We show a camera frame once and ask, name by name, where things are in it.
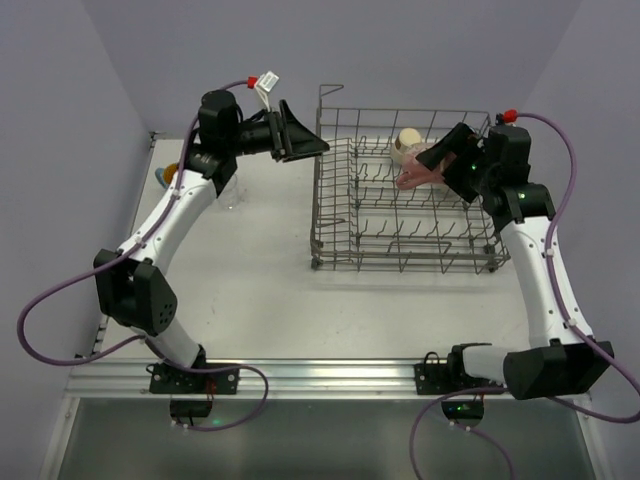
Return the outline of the clear glass tumbler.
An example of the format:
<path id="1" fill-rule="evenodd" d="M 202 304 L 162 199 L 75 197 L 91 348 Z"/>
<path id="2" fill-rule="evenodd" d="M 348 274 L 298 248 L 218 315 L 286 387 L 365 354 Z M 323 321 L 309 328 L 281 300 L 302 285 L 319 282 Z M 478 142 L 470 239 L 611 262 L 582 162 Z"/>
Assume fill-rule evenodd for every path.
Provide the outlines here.
<path id="1" fill-rule="evenodd" d="M 234 174 L 229 179 L 223 191 L 219 194 L 217 203 L 220 205 L 220 209 L 224 211 L 234 210 L 239 205 L 240 190 L 237 174 Z"/>

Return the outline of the pink patterned mug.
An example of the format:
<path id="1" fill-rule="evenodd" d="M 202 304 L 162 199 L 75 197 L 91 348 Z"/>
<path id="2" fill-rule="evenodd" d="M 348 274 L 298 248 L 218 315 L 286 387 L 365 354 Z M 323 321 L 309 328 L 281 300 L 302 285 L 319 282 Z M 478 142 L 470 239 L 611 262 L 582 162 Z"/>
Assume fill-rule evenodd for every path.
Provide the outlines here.
<path id="1" fill-rule="evenodd" d="M 430 170 L 417 160 L 417 150 L 409 150 L 403 156 L 401 173 L 395 184 L 400 190 L 415 189 L 423 184 L 443 184 L 444 171 L 450 165 L 453 157 L 447 155 L 435 170 Z"/>

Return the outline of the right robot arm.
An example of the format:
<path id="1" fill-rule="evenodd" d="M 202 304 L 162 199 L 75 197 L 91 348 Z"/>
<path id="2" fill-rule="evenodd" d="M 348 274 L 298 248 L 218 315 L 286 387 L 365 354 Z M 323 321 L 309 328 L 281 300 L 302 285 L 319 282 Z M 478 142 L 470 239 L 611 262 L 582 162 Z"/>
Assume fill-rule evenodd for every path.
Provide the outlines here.
<path id="1" fill-rule="evenodd" d="M 593 332 L 568 279 L 549 190 L 530 181 L 529 132 L 497 125 L 480 137 L 459 122 L 418 162 L 442 175 L 461 199 L 481 201 L 514 264 L 524 300 L 529 345 L 521 351 L 470 343 L 453 346 L 448 361 L 455 379 L 502 384 L 518 400 L 579 395 L 607 370 L 610 342 L 588 343 Z"/>

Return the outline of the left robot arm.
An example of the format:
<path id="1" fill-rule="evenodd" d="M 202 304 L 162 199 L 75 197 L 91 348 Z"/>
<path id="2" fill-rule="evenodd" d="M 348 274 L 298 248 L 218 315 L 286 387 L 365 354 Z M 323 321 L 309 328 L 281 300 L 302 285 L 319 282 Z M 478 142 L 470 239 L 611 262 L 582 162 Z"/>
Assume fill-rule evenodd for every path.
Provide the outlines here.
<path id="1" fill-rule="evenodd" d="M 327 152 L 329 145 L 299 122 L 286 101 L 244 118 L 226 89 L 203 95 L 163 197 L 129 239 L 94 258 L 101 312 L 143 335 L 166 362 L 195 366 L 201 355 L 176 318 L 177 297 L 166 274 L 182 241 L 236 173 L 237 159 L 267 152 L 291 162 Z"/>

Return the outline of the light blue patterned mug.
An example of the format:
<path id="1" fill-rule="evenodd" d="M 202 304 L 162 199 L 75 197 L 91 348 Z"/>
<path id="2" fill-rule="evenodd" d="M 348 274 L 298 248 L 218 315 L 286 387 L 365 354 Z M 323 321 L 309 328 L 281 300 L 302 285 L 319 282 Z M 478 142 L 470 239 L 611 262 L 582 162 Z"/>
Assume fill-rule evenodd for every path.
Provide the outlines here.
<path id="1" fill-rule="evenodd" d="M 167 189 L 171 185 L 178 169 L 179 165 L 177 163 L 171 163 L 165 167 L 158 167 L 154 171 L 155 179 L 162 188 Z"/>

